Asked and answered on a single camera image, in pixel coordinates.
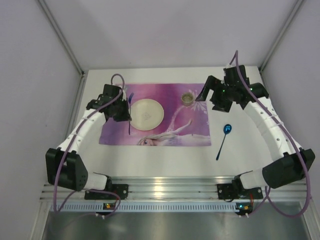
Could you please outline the white round plate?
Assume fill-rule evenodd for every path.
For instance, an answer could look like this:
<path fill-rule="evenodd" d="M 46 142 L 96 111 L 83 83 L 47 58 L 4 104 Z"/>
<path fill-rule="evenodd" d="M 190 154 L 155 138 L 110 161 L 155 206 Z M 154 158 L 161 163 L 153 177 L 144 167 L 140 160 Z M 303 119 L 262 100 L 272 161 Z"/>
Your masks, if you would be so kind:
<path fill-rule="evenodd" d="M 140 131 L 157 128 L 163 121 L 165 112 L 162 105 L 154 99 L 140 99 L 131 106 L 130 124 Z"/>

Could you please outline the blue metallic spoon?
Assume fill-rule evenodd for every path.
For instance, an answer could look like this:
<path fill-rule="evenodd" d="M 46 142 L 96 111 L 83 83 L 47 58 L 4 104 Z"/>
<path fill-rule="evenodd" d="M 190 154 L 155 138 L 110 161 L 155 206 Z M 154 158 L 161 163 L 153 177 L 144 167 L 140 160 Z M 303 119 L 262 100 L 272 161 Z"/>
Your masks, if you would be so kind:
<path fill-rule="evenodd" d="M 216 158 L 215 160 L 218 161 L 219 158 L 220 158 L 220 155 L 221 155 L 221 152 L 222 152 L 222 148 L 223 148 L 223 145 L 224 145 L 224 142 L 225 142 L 225 139 L 226 139 L 226 136 L 232 131 L 232 125 L 231 124 L 226 124 L 224 127 L 223 127 L 223 140 L 221 142 L 221 145 L 220 145 L 220 148 L 219 148 L 219 151 L 216 155 Z"/>

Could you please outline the beige speckled cup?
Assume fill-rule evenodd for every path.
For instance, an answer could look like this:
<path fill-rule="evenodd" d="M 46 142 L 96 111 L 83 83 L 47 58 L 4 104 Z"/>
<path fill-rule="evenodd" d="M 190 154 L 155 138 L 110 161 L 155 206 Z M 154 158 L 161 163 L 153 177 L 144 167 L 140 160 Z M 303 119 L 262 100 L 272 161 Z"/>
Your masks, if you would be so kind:
<path fill-rule="evenodd" d="M 191 92 L 183 93 L 181 96 L 181 102 L 184 106 L 190 106 L 195 101 L 194 95 Z"/>

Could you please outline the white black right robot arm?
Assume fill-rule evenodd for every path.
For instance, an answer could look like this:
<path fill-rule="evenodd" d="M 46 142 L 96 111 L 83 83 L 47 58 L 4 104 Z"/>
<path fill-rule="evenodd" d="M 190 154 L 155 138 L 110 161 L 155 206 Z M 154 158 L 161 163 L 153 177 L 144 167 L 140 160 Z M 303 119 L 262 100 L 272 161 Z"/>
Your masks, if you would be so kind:
<path fill-rule="evenodd" d="M 250 83 L 244 65 L 224 68 L 222 80 L 210 75 L 195 99 L 204 102 L 209 91 L 213 110 L 228 113 L 233 103 L 239 104 L 251 118 L 264 139 L 272 162 L 260 169 L 234 177 L 232 185 L 237 194 L 262 187 L 277 189 L 306 177 L 316 156 L 312 149 L 304 149 L 292 137 L 276 113 L 269 93 L 257 82 Z"/>

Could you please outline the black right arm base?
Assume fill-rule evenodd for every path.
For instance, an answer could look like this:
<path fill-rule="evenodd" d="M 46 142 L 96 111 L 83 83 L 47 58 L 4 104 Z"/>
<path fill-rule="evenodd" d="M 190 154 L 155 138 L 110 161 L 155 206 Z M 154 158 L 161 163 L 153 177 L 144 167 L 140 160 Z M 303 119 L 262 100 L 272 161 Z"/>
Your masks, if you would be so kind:
<path fill-rule="evenodd" d="M 264 198 L 260 187 L 238 190 L 232 183 L 220 183 L 217 184 L 216 187 L 219 200 L 249 200 L 251 197 L 253 197 L 254 200 L 261 200 Z"/>

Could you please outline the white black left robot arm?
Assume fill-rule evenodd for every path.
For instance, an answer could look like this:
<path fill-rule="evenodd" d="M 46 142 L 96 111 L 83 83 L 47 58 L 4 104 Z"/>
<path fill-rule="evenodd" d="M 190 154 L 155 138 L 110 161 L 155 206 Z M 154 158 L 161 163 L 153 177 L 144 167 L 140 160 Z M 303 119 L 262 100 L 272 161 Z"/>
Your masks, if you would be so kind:
<path fill-rule="evenodd" d="M 107 188 L 110 178 L 91 171 L 94 159 L 86 157 L 85 151 L 97 139 L 98 133 L 109 119 L 127 122 L 131 116 L 123 88 L 105 84 L 98 98 L 87 104 L 71 134 L 57 148 L 49 148 L 46 152 L 47 180 L 51 185 L 77 192 Z"/>

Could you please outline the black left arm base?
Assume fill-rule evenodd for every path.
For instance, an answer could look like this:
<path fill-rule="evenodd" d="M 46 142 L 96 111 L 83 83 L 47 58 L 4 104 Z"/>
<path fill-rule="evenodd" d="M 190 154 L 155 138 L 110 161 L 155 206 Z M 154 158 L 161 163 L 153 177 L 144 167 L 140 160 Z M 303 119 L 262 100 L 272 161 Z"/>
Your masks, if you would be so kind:
<path fill-rule="evenodd" d="M 112 184 L 110 189 L 104 190 L 86 190 L 85 200 L 117 200 L 120 198 L 124 200 L 128 197 L 129 185 L 128 184 Z"/>

